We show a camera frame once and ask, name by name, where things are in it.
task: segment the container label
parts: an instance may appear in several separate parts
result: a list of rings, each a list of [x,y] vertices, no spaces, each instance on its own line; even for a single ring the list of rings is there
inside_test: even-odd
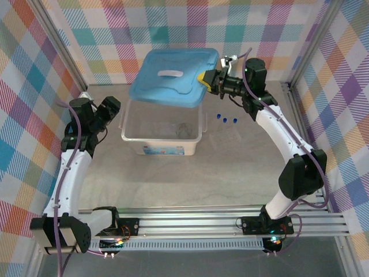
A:
[[[183,146],[144,146],[146,155],[184,155],[185,149]]]

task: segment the black bracket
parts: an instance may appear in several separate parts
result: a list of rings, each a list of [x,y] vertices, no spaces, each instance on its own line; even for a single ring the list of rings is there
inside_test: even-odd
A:
[[[291,235],[293,225],[291,218],[273,220],[273,224],[265,226],[260,216],[244,216],[241,218],[242,233],[244,235]]]
[[[131,235],[131,237],[138,236],[138,231],[140,229],[140,219],[139,218],[119,218],[118,219],[118,226],[121,226],[124,230],[124,235],[128,237]]]

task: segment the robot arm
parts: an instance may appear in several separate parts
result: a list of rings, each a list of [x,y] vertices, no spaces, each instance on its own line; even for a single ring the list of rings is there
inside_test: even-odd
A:
[[[78,201],[87,169],[91,163],[93,153],[99,144],[97,134],[106,130],[107,125],[119,112],[121,104],[114,97],[106,97],[99,107],[91,99],[78,98],[70,102],[71,107],[78,115],[81,124],[81,137],[78,150],[73,156],[77,141],[77,123],[72,117],[71,123],[66,126],[62,140],[61,168],[57,178],[60,183],[65,170],[64,179],[58,199],[58,214],[54,214],[57,185],[41,218],[31,220],[31,232],[44,253],[57,252],[53,220],[58,217],[58,229],[63,253],[85,253],[90,245],[91,238],[104,229],[118,229],[118,211],[114,207],[94,209],[89,215],[78,214]],[[70,167],[66,168],[73,157]]]
[[[303,151],[302,146],[311,151],[323,171],[325,171],[327,157],[322,150],[313,150],[312,146],[300,137],[283,116],[277,101],[265,90],[267,72],[264,61],[251,58],[246,62],[246,81],[258,97],[256,100],[247,92],[241,78],[228,75],[230,65],[235,60],[237,57],[234,56],[221,59],[222,70],[205,71],[198,76],[198,81],[205,84],[210,93],[220,95],[221,99],[226,93],[231,100],[236,96],[241,97],[245,112],[268,133],[283,156],[286,166],[278,179],[280,189],[273,199],[263,206],[260,214],[259,221],[262,221],[264,229],[267,229],[275,223],[278,225],[281,220],[288,220],[288,212],[297,205],[299,199],[323,187],[323,180],[317,167]],[[266,109],[260,101],[266,103],[272,111]],[[293,135],[287,131],[286,125],[292,130]],[[299,144],[296,143],[296,138],[300,140]]]

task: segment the table surface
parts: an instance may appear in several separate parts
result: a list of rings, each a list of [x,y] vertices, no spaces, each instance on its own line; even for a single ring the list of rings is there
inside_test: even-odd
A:
[[[267,89],[296,126],[280,84],[267,83]],[[88,89],[97,105],[113,95],[122,107],[129,99],[128,91],[129,85]],[[227,98],[208,94],[203,108],[208,131],[194,156],[137,155],[122,140],[117,115],[108,126],[107,138],[96,147],[82,186],[80,208],[252,205],[271,200],[284,161],[270,137]],[[218,113],[231,119],[227,130],[216,130]]]

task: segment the gray floor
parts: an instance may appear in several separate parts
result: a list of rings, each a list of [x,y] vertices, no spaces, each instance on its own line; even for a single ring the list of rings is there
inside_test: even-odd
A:
[[[57,256],[45,256],[38,277],[56,276]],[[334,238],[299,238],[284,254],[266,257],[259,251],[129,252],[103,259],[74,254],[64,277],[343,277]]]
[[[290,111],[278,82],[267,89],[286,117]],[[128,85],[90,87],[99,104],[114,95],[125,107]],[[277,192],[283,159],[266,132],[229,99],[206,95],[208,131],[194,156],[141,156],[121,138],[120,116],[108,126],[107,138],[95,150],[81,192],[80,208],[102,205],[162,207],[183,205],[265,204]],[[233,120],[216,131],[216,115]]]

